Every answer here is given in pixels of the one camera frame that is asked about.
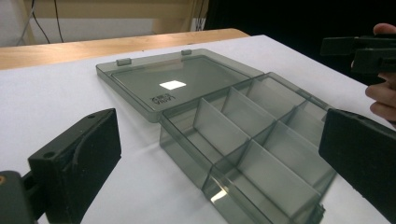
screw hole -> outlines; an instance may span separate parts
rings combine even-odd
[[[47,152],[46,154],[44,154],[44,158],[49,159],[49,158],[53,157],[54,155],[55,155],[55,152]]]

white surface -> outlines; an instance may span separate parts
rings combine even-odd
[[[114,107],[122,158],[83,223],[225,223],[159,147],[160,124],[146,121],[95,71],[98,63],[199,48],[275,72],[329,105],[390,127],[370,112],[373,101],[364,95],[366,86],[258,35],[0,71],[0,170],[26,174],[30,155],[83,117]],[[323,224],[388,223],[341,177],[335,179],[323,204]],[[47,222],[45,216],[39,219]]]

human hand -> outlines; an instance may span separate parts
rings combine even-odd
[[[377,24],[373,32],[377,34],[396,34],[396,26],[388,23]],[[385,81],[367,87],[366,95],[375,100],[370,110],[389,121],[396,128],[396,73],[380,73]]]

transparent plastic box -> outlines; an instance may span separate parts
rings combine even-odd
[[[321,221],[336,175],[318,154],[329,105],[275,73],[204,49],[123,62],[98,65],[98,75],[161,123],[161,147],[229,223]],[[146,88],[153,92],[138,94],[136,77],[154,83]],[[186,85],[158,87],[169,80]],[[172,103],[150,105],[165,94]]]

box lid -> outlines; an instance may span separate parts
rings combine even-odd
[[[165,109],[262,74],[262,71],[207,49],[96,65],[111,88],[150,122]]]

